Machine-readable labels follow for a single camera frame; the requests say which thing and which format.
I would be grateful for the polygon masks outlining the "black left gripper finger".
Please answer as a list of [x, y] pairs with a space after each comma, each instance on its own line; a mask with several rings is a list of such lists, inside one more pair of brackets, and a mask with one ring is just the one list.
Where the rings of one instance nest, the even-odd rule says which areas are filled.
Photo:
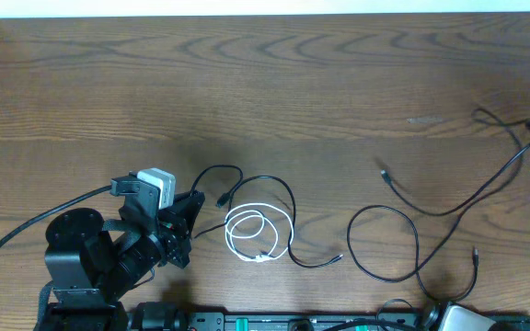
[[170, 211], [179, 216], [197, 216], [204, 202], [205, 195], [198, 190], [180, 193], [175, 196]]
[[189, 191], [184, 200], [184, 219], [186, 224], [186, 236], [192, 237], [193, 226], [205, 202], [205, 195], [200, 191]]

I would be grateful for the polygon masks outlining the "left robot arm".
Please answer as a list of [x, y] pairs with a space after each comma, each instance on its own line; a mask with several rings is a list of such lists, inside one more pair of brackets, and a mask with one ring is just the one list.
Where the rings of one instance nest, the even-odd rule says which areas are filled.
[[174, 303], [142, 302], [127, 313], [121, 297], [151, 280], [154, 269], [190, 262], [190, 233], [205, 196], [178, 194], [157, 214], [157, 234], [122, 206], [105, 220], [90, 208], [56, 217], [46, 230], [45, 263], [52, 280], [40, 292], [39, 330], [187, 330], [190, 318]]

